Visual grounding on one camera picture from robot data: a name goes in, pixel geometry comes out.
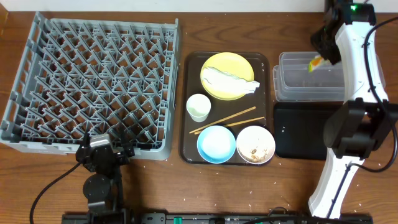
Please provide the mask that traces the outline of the green yellow snack wrapper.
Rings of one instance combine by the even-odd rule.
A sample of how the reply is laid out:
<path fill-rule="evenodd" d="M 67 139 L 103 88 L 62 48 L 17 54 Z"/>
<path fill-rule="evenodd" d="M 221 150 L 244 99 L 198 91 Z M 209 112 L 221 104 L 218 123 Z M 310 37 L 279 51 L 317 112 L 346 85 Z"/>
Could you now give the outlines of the green yellow snack wrapper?
<path fill-rule="evenodd" d="M 317 55 L 308 64 L 308 72 L 312 73 L 317 68 L 321 67 L 322 65 L 326 65 L 326 64 L 330 64 L 330 61 L 327 59 L 324 59 L 321 55 Z"/>

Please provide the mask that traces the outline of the wooden chopstick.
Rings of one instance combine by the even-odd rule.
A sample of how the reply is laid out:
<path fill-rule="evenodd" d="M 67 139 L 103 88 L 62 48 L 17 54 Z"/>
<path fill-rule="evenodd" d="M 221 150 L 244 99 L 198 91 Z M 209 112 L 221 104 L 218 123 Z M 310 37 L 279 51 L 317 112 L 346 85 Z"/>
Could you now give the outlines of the wooden chopstick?
<path fill-rule="evenodd" d="M 229 123 L 229 124 L 225 124 L 225 125 L 222 125 L 222 126 L 228 128 L 228 127 L 233 127 L 233 126 L 237 126 L 237 125 L 240 125 L 240 124 L 246 124 L 246 123 L 250 123 L 250 122 L 257 121 L 257 120 L 260 120 L 260 119 L 265 119 L 265 118 L 266 117 L 262 116 L 262 117 L 258 117 L 258 118 L 252 118 L 252 119 L 246 119 L 246 120 L 243 120 L 243 121 L 238 121 L 238 122 L 235 122 L 235 123 Z M 195 131 L 195 132 L 193 132 L 193 134 L 197 135 L 197 134 L 200 134 L 201 132 L 202 131 Z"/>
<path fill-rule="evenodd" d="M 204 125 L 204 126 L 202 126 L 202 127 L 200 127 L 200 128 L 194 129 L 193 131 L 190 131 L 189 134 L 192 134 L 192 133 L 197 132 L 197 131 L 201 131 L 202 129 L 205 129 L 205 128 L 209 127 L 209 126 L 212 126 L 212 125 L 214 125 L 214 124 L 218 124 L 218 123 L 221 123 L 221 122 L 223 122 L 223 121 L 229 120 L 229 119 L 231 119 L 231 118 L 240 116 L 240 115 L 242 115 L 242 114 L 244 114 L 244 113 L 247 113 L 247 112 L 252 111 L 252 110 L 255 110 L 255 109 L 256 109 L 256 106 L 250 107 L 250 108 L 248 108 L 248 109 L 246 109 L 246 110 L 237 112 L 237 113 L 232 114 L 232 115 L 229 115 L 229 116 L 227 116 L 227 117 L 225 117 L 225 118 L 222 118 L 222 119 L 219 119 L 219 120 L 217 120 L 217 121 L 211 122 L 210 124 L 206 124 L 206 125 Z"/>

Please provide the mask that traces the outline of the white plastic cup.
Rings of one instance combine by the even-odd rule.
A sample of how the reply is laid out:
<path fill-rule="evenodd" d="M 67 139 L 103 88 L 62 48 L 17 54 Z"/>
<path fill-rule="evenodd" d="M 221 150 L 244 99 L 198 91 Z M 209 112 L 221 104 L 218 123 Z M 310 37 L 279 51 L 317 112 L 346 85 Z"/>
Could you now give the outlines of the white plastic cup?
<path fill-rule="evenodd" d="M 186 109 L 192 120 L 201 123 L 207 119 L 210 113 L 211 101 L 207 96 L 197 93 L 188 98 Z"/>

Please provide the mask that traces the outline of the light blue bowl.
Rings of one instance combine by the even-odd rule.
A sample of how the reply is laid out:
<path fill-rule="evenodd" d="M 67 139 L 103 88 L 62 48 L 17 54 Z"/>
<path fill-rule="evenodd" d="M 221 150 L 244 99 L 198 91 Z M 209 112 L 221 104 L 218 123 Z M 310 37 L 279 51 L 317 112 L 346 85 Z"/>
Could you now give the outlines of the light blue bowl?
<path fill-rule="evenodd" d="M 210 126 L 198 135 L 197 151 L 205 161 L 222 164 L 234 155 L 236 138 L 226 127 Z"/>

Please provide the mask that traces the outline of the white paper napkin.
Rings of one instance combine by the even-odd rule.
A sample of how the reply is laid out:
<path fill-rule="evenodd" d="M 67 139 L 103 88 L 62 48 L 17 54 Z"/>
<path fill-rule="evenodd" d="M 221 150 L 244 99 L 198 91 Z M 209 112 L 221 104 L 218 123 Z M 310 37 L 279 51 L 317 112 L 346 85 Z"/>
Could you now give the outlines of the white paper napkin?
<path fill-rule="evenodd" d="M 212 90 L 223 93 L 248 94 L 254 93 L 259 88 L 257 81 L 246 81 L 228 72 L 222 72 L 215 67 L 203 69 L 201 79 L 209 85 Z"/>

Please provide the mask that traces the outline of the pink white bowl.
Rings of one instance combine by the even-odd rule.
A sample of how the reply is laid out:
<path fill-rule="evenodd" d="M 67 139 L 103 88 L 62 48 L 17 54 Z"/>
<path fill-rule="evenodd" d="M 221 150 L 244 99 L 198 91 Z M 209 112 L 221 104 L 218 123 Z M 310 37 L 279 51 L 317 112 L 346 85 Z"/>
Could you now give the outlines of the pink white bowl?
<path fill-rule="evenodd" d="M 256 147 L 263 147 L 268 150 L 268 155 L 262 162 L 251 162 L 243 154 L 246 150 Z M 238 154 L 250 164 L 263 165 L 270 162 L 274 156 L 275 148 L 276 145 L 273 135 L 266 128 L 260 126 L 248 126 L 244 128 L 236 138 L 236 149 Z"/>

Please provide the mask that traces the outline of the rice food waste pile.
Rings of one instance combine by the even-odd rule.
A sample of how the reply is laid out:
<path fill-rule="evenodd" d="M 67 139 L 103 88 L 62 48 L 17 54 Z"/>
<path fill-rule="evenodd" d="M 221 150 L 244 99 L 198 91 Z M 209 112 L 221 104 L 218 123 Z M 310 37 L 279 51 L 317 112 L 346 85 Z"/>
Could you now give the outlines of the rice food waste pile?
<path fill-rule="evenodd" d="M 268 155 L 268 150 L 267 148 L 256 147 L 246 150 L 243 154 L 247 157 L 249 161 L 258 163 L 265 160 Z"/>

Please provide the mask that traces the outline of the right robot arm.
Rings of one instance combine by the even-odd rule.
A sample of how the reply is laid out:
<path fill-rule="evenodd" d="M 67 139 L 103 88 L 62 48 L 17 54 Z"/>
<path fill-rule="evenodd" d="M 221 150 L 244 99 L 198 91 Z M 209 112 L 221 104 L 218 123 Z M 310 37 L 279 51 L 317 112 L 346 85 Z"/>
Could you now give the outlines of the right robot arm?
<path fill-rule="evenodd" d="M 382 85 L 374 43 L 376 30 L 382 26 L 370 3 L 329 0 L 325 1 L 324 25 L 310 38 L 320 58 L 342 64 L 345 81 L 344 103 L 323 130 L 326 162 L 308 201 L 313 217 L 338 220 L 357 170 L 380 173 L 397 157 L 395 142 L 385 166 L 364 166 L 388 134 L 397 137 L 397 105 L 389 101 Z"/>

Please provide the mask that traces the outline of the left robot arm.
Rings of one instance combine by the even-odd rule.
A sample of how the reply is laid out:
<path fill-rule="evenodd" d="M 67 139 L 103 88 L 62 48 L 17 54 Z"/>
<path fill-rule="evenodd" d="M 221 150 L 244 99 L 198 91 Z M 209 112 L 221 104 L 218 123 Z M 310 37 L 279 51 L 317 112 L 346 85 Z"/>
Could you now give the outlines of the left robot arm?
<path fill-rule="evenodd" d="M 87 223 L 134 223 L 134 212 L 124 207 L 123 183 L 120 167 L 128 165 L 135 156 L 132 144 L 119 128 L 121 149 L 114 150 L 110 136 L 91 137 L 85 131 L 75 157 L 84 168 L 92 172 L 83 184 L 83 194 L 88 201 Z"/>

